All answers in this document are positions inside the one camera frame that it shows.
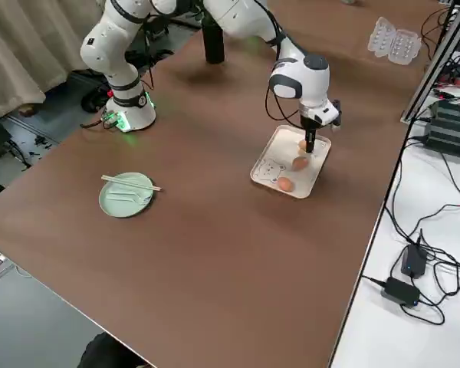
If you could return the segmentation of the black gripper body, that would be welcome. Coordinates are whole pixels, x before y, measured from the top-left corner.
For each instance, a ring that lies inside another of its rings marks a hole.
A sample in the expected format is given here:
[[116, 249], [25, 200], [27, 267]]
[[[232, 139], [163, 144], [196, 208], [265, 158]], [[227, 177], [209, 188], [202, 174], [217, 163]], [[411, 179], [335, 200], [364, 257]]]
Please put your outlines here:
[[301, 127], [307, 132], [312, 131], [312, 130], [318, 130], [320, 128], [319, 122], [309, 117], [305, 117], [303, 115], [300, 115], [300, 124], [301, 124]]

